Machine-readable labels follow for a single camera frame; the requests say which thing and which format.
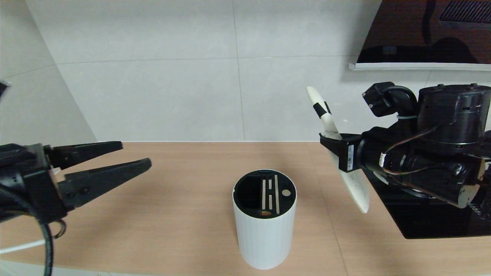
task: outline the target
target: white cylinder container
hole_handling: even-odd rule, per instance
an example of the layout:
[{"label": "white cylinder container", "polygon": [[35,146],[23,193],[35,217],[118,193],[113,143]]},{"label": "white cylinder container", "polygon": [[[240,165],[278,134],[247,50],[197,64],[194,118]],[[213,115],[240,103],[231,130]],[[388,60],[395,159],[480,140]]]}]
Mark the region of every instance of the white cylinder container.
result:
[{"label": "white cylinder container", "polygon": [[244,260],[260,270],[281,264],[290,252],[297,189],[275,170],[243,176],[232,192],[239,250]]}]

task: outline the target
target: black cable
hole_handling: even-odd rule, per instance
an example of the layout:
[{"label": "black cable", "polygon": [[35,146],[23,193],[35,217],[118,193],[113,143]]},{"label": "black cable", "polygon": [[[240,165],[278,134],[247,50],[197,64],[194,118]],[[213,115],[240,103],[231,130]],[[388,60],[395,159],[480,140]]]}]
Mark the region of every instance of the black cable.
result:
[{"label": "black cable", "polygon": [[39,227],[43,232],[43,237],[45,240],[46,257],[45,257],[45,266],[44,266],[44,276],[51,276],[53,272],[54,249],[53,249],[53,237],[49,225],[46,223],[41,223],[41,215],[31,203],[29,203],[23,197],[19,196],[10,188],[2,185],[1,183],[0,183],[0,194],[12,199],[13,201],[15,201],[15,203],[26,209],[29,212],[29,214],[31,214],[33,217],[36,218]]}]

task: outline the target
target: black tape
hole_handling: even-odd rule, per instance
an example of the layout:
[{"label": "black tape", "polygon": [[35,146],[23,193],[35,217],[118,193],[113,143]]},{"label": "black tape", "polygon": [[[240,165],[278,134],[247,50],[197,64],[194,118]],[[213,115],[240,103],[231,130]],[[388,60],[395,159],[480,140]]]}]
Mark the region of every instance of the black tape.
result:
[{"label": "black tape", "polygon": [[328,112],[329,112],[329,114],[331,114],[331,111],[329,110],[329,107],[327,106],[327,103],[324,102],[324,104],[326,105],[327,111],[321,106],[321,104],[319,104],[319,103],[314,104],[314,110],[317,113],[317,115],[319,116],[319,118],[322,117],[322,115],[324,115],[324,114],[326,114]]},{"label": "black tape", "polygon": [[327,108],[327,111],[329,112],[329,114],[332,114],[332,113],[331,113],[331,110],[329,109],[329,106],[327,105],[327,103],[326,103],[326,102],[324,102],[324,104],[326,105],[326,108]]},{"label": "black tape", "polygon": [[314,104],[314,110],[317,113],[317,115],[319,116],[319,118],[322,117],[322,115],[327,113],[327,111],[324,108],[322,108],[322,106],[319,103]]}]

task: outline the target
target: black motor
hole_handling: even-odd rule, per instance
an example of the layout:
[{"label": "black motor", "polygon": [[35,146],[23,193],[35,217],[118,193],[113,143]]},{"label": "black motor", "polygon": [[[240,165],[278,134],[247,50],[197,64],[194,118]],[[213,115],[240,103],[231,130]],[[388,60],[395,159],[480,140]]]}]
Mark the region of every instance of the black motor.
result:
[{"label": "black motor", "polygon": [[[321,144],[339,156],[345,172],[370,170],[389,185],[420,197],[438,198],[458,208],[471,206],[483,218],[489,180],[485,162],[491,142],[485,126],[491,87],[473,84],[423,88],[419,99],[406,87],[376,83],[363,98],[377,117],[397,113],[389,128],[374,127],[341,141],[321,136]],[[349,170],[346,150],[354,146]]]}]

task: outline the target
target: black cooktop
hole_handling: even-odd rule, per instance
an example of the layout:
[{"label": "black cooktop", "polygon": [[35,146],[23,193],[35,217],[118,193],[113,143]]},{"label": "black cooktop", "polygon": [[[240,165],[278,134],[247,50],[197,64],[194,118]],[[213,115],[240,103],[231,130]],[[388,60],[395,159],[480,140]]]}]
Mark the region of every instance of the black cooktop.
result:
[{"label": "black cooktop", "polygon": [[416,197],[364,172],[406,239],[491,235],[491,221],[479,218],[468,207],[459,209],[439,199]]}]

